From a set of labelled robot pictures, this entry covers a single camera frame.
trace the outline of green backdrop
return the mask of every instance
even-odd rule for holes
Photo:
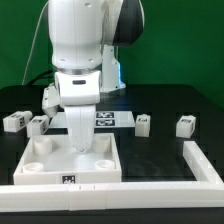
[[[0,1],[0,87],[21,84],[46,0]],[[189,84],[224,109],[224,1],[142,0],[145,31],[119,60],[128,84]],[[51,67],[42,23],[28,79]]]

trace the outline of white platform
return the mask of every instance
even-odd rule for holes
[[[114,134],[95,134],[94,142],[100,146],[101,138],[107,137],[109,148],[105,152],[93,148],[90,153],[83,155],[71,147],[67,135],[39,136],[46,137],[52,142],[52,152],[47,155],[36,154],[35,137],[31,138],[14,173],[15,185],[121,182],[121,166]],[[36,167],[33,167],[29,172],[23,172],[25,165],[36,163],[41,164],[44,171],[37,172]]]
[[[110,116],[101,116],[99,114],[108,114]],[[111,125],[97,125],[98,122],[105,124],[105,121],[111,121]],[[122,128],[122,127],[135,127],[135,121],[131,111],[98,111],[96,113],[96,125],[95,128]],[[49,128],[67,128],[67,122],[64,112],[58,112],[57,115],[52,119]]]

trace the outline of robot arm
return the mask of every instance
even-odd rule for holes
[[[143,15],[140,0],[49,0],[57,99],[79,153],[92,145],[103,46],[132,44],[143,31]]]

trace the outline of white block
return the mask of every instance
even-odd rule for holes
[[[43,135],[49,128],[48,116],[36,116],[27,124],[27,137]]]
[[[182,116],[176,125],[176,137],[190,138],[195,130],[196,117]]]
[[[223,184],[222,179],[198,147],[196,142],[184,142],[183,156],[197,181]]]
[[[0,212],[69,210],[69,185],[1,186]]]
[[[30,111],[17,111],[3,119],[4,131],[18,132],[29,123],[33,114]]]
[[[149,115],[143,114],[137,116],[135,124],[136,137],[149,137],[150,121],[151,117]]]

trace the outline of black table surface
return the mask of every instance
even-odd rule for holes
[[[42,115],[43,87],[11,86],[0,90],[0,119],[16,111]],[[182,157],[183,142],[195,141],[224,179],[224,113],[186,85],[129,85],[124,95],[101,99],[97,111],[132,111],[151,115],[149,138],[135,137],[134,128],[96,129],[115,134],[122,181],[195,180]],[[175,137],[183,115],[196,117],[190,139]],[[47,134],[64,134],[49,129]],[[0,185],[13,184],[13,173],[28,142],[26,131],[6,133],[0,123]],[[0,213],[5,223],[224,223],[223,208],[127,209]]]

